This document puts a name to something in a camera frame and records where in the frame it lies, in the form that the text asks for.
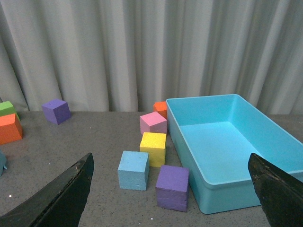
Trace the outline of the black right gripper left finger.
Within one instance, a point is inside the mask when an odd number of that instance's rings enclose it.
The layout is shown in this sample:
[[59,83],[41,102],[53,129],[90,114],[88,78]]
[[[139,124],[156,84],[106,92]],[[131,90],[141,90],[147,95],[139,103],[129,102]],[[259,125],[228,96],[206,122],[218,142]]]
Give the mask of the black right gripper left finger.
[[2,227],[76,227],[94,172],[88,153],[25,202],[1,216]]

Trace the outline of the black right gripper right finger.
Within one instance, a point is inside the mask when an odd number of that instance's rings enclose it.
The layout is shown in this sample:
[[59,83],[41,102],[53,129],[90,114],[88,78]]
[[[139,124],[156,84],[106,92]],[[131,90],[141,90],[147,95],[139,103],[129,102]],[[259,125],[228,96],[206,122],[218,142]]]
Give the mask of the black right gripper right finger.
[[303,183],[251,153],[248,170],[262,210],[272,227],[303,225]]

